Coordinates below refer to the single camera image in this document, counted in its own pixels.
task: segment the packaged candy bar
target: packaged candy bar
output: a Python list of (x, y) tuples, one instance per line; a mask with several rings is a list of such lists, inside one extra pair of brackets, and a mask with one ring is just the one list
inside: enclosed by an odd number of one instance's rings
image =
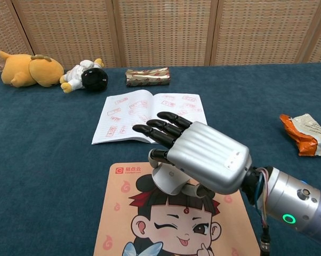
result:
[(281, 114), (280, 120), (295, 140), (300, 156), (321, 156), (321, 126), (309, 114), (295, 118)]
[(149, 86), (167, 85), (170, 83), (169, 68), (158, 68), (152, 70), (132, 70), (126, 71), (126, 86)]

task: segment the table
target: table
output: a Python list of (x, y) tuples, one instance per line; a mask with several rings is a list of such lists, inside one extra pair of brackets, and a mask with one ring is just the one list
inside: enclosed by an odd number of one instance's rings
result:
[[(0, 255), (93, 254), (109, 167), (146, 162), (155, 147), (91, 145), (105, 98), (137, 89), (199, 94), (208, 124), (247, 145), (256, 166), (321, 189), (321, 157), (299, 157), (279, 119), (309, 113), (321, 125), (321, 63), (170, 67), (170, 85), (139, 88), (126, 87), (127, 68), (105, 70), (101, 93), (16, 89), (0, 77)], [(247, 201), (246, 208), (259, 236), (260, 219)], [(321, 255), (310, 239), (269, 224), (271, 255)]]

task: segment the tongue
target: tongue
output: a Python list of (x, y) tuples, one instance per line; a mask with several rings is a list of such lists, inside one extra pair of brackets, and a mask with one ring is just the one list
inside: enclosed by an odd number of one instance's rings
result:
[(183, 246), (187, 246), (188, 245), (188, 240), (183, 240), (183, 239), (180, 239), (180, 242)]

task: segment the stuffed toy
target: stuffed toy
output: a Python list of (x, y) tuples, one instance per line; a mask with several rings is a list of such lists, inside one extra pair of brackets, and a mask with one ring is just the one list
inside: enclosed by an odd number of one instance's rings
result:
[(43, 55), (13, 54), (0, 51), (5, 60), (2, 81), (14, 87), (39, 84), (50, 87), (59, 84), (60, 77), (65, 73), (61, 64)]
[(103, 91), (107, 87), (108, 76), (102, 70), (104, 64), (101, 59), (83, 60), (65, 75), (61, 76), (60, 84), (64, 93), (77, 89), (89, 91)]

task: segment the butterfly drawing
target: butterfly drawing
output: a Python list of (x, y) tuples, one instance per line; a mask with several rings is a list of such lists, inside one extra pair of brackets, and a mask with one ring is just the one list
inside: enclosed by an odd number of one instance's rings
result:
[(146, 248), (141, 253), (137, 254), (135, 251), (134, 245), (131, 242), (128, 242), (125, 245), (123, 256), (157, 256), (160, 252), (160, 250), (163, 247), (162, 242), (155, 243), (151, 245), (150, 247)]

